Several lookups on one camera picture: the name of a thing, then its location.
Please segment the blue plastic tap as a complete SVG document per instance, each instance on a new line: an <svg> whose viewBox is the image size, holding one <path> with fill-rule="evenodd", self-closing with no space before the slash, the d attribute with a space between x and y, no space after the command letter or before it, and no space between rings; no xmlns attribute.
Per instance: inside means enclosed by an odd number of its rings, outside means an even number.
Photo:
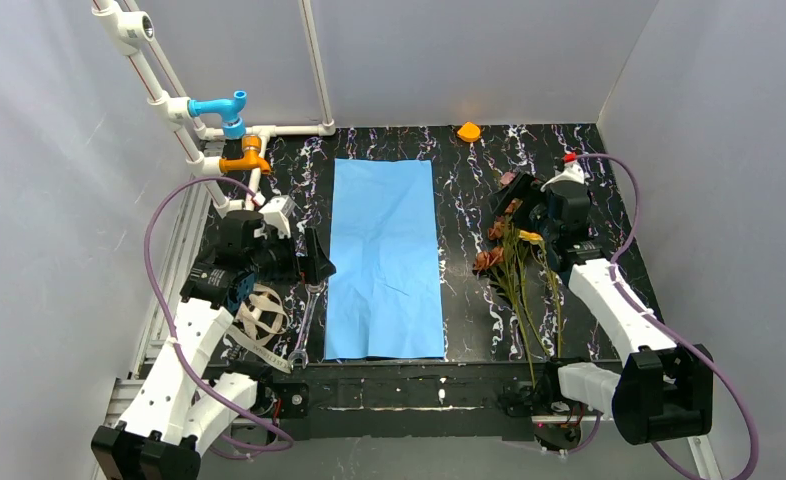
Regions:
<svg viewBox="0 0 786 480"><path fill-rule="evenodd" d="M190 99L187 104L191 117L205 114L216 114L221 118L223 135L228 140L239 140L246 134L242 111L246 106L247 93L243 90L234 92L231 98L200 101Z"/></svg>

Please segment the orange plastic tap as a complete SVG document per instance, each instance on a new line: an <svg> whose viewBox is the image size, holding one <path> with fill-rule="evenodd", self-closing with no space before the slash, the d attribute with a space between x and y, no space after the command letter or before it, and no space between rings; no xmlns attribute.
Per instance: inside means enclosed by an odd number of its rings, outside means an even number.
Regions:
<svg viewBox="0 0 786 480"><path fill-rule="evenodd" d="M226 140L219 160L222 173L258 169L262 175L271 174L271 166L262 155L262 140L255 135Z"/></svg>

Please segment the cream printed ribbon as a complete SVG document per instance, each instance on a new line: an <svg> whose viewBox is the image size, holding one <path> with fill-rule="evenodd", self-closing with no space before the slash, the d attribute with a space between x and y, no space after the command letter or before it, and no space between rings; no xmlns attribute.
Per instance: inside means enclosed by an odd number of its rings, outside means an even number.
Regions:
<svg viewBox="0 0 786 480"><path fill-rule="evenodd" d="M279 294L264 285L256 284L242 300L235 321L226 331L227 336L264 363L282 373L290 373L286 359L267 345L287 331L289 315L285 312Z"/></svg>

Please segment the white pvc pipe frame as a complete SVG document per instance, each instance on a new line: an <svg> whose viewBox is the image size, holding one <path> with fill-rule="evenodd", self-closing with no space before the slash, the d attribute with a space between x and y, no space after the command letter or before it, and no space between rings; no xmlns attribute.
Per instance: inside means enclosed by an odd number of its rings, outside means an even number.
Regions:
<svg viewBox="0 0 786 480"><path fill-rule="evenodd" d="M332 116L315 19L310 1L299 3L306 42L322 119L311 125L246 126L245 135L258 136L264 157L268 142L275 137L329 137L336 131ZM130 64L146 91L146 101L164 121L184 152L185 161L195 179L201 179L210 195L212 206L221 216L237 210L256 210L267 201L260 191L264 176L258 169L222 173L219 160L226 140L221 118L216 114L191 117L186 95L160 43L150 15L135 1L93 1L92 15L101 23L109 39Z"/></svg>

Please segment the yellow fake flower bunch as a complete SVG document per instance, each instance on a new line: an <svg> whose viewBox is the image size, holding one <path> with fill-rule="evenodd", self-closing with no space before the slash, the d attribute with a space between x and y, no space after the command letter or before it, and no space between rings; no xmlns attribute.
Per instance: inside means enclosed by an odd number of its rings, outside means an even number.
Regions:
<svg viewBox="0 0 786 480"><path fill-rule="evenodd" d="M538 328L541 348L550 357L559 357L563 353L564 319L559 292L557 274L548 265L546 242L541 235L519 230L517 239L520 246L526 245L539 266L542 274L544 315Z"/></svg>

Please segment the brown pink fake flower bunch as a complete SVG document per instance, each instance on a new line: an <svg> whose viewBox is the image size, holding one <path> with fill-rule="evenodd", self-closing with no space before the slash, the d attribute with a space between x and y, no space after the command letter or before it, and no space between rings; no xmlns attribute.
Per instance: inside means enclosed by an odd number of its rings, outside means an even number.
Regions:
<svg viewBox="0 0 786 480"><path fill-rule="evenodd" d="M508 185L521 172L506 172L499 177L500 189ZM534 368L534 347L541 346L537 331L531 332L532 318L528 300L527 287L527 249L520 246L517 239L519 229L510 219L499 217L492 220L487 230L491 247L480 251L473 262L473 272L486 276L491 286L508 302L516 327L513 330L520 335L521 347L518 348L525 358L529 369L531 383L537 382Z"/></svg>

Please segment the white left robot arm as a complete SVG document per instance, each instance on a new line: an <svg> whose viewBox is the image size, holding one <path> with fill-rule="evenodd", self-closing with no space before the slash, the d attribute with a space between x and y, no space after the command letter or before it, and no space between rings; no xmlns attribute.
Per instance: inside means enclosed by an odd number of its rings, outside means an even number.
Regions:
<svg viewBox="0 0 786 480"><path fill-rule="evenodd" d="M194 260L175 306L155 293L168 336L140 390L111 426L99 427L91 441L108 479L195 479L202 457L238 417L283 431L255 413L276 406L261 374L229 367L216 380L205 378L218 344L236 346L285 373L299 357L281 357L269 343L283 335L289 315L276 286L301 284L320 289L336 269L318 233L304 233L298 251L286 217L277 210L233 211Z"/></svg>

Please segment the blue wrapping paper sheet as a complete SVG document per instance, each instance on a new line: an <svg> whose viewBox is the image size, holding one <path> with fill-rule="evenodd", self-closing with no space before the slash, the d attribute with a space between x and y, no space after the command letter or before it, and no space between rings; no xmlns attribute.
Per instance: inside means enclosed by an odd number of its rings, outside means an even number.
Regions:
<svg viewBox="0 0 786 480"><path fill-rule="evenodd" d="M442 358L431 163L336 160L330 243L325 359Z"/></svg>

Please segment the silver open-end wrench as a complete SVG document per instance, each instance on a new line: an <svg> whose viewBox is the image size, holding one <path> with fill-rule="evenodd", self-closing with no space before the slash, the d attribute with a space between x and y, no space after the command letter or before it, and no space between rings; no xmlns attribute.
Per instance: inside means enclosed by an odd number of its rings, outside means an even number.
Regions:
<svg viewBox="0 0 786 480"><path fill-rule="evenodd" d="M300 322L295 347L287 357L291 369L296 367L304 369L309 363L309 356L307 353L309 331L313 323L313 316L318 301L326 289L326 283L306 284L305 287L308 296L305 310Z"/></svg>

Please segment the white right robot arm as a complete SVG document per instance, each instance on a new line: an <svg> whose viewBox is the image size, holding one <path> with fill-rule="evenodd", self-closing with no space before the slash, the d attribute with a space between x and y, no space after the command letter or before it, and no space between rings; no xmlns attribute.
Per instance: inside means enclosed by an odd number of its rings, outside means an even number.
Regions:
<svg viewBox="0 0 786 480"><path fill-rule="evenodd" d="M581 300L609 337L619 373L581 358L552 358L534 389L537 405L582 404L614 420L631 445L700 436L712 427L713 374L701 345L680 345L622 280L589 227L584 181L515 176L494 212L519 234L543 240L546 265Z"/></svg>

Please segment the orange plastic piece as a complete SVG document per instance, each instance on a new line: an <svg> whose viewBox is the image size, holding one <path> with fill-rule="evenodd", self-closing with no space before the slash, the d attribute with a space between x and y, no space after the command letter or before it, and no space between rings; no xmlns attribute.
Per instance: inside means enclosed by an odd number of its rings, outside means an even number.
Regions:
<svg viewBox="0 0 786 480"><path fill-rule="evenodd" d="M463 142L474 143L481 139L482 130L478 125L466 122L457 130L456 136Z"/></svg>

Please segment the aluminium extrusion frame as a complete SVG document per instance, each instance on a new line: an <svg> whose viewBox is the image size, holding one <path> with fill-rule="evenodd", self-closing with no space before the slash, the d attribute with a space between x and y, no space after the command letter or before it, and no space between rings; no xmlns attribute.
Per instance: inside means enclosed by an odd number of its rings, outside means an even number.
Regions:
<svg viewBox="0 0 786 480"><path fill-rule="evenodd" d="M182 285L201 247L209 219L211 199L202 185L181 189L172 199L161 202L157 216L146 224L143 249L147 251L155 280L170 309L174 309ZM159 300L152 297L145 313L133 360L128 373L115 380L103 424L112 427L121 413L124 383L145 378L145 369L159 354L168 335L167 322Z"/></svg>

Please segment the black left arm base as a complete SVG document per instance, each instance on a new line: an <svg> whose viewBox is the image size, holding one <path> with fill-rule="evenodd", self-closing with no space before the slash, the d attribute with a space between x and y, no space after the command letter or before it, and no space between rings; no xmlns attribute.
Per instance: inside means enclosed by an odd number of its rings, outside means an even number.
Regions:
<svg viewBox="0 0 786 480"><path fill-rule="evenodd" d="M283 372L263 364L241 365L229 368L227 373L238 374L256 382L252 389L254 402L248 411L283 428L287 420L305 419L309 412L310 392L304 383L290 381Z"/></svg>

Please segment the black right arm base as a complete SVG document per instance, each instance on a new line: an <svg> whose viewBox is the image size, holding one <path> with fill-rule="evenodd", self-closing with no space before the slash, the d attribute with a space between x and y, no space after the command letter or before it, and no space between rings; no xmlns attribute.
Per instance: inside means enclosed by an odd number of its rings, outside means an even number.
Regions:
<svg viewBox="0 0 786 480"><path fill-rule="evenodd" d="M603 423L599 411L563 397L546 380L506 385L497 402L506 416L531 420L540 450L559 456L586 448Z"/></svg>

